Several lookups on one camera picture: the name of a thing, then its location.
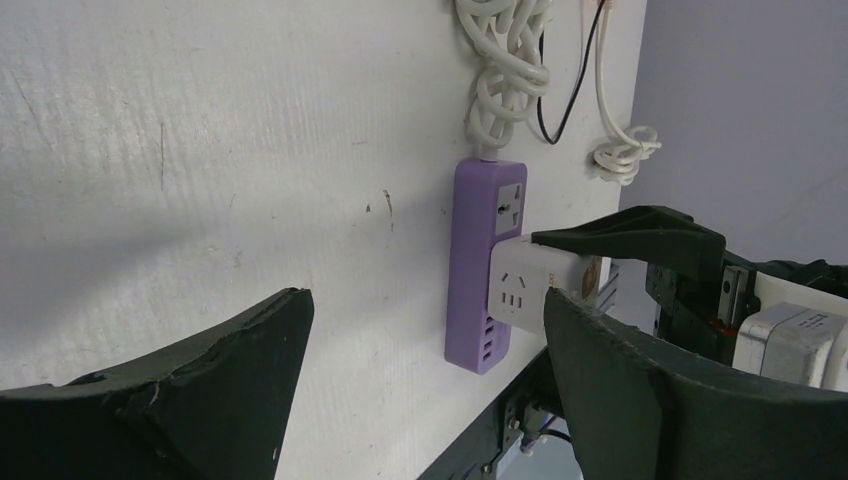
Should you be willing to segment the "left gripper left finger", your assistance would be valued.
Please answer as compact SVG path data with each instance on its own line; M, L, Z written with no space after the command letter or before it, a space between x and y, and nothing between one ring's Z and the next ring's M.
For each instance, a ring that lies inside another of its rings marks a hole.
M1 394L5 479L272 479L314 318L307 289L72 382Z

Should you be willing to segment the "purple power strip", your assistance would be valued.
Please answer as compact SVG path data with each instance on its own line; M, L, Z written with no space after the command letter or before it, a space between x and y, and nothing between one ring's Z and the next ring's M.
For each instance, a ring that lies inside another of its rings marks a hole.
M444 358L482 375L510 346L511 327L488 314L494 245L521 234L527 167L467 158L454 172Z

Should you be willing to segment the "white cube socket adapter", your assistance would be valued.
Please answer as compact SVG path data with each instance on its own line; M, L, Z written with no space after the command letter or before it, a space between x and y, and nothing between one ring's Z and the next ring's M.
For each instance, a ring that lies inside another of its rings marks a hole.
M535 244L519 236L498 242L490 256L487 311L494 320L540 337L551 288L584 303L597 298L603 260Z

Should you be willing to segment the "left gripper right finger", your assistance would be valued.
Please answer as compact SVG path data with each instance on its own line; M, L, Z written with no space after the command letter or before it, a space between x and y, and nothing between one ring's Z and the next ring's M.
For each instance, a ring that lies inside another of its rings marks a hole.
M587 479L843 479L847 397L744 373L550 289L544 327Z

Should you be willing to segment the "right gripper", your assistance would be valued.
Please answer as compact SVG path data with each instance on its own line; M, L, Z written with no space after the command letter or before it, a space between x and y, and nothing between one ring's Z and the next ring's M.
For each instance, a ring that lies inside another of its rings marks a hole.
M723 235L653 205L531 239L578 255L653 264L645 287L657 304L654 334L671 344L773 380L847 388L844 265L724 256Z

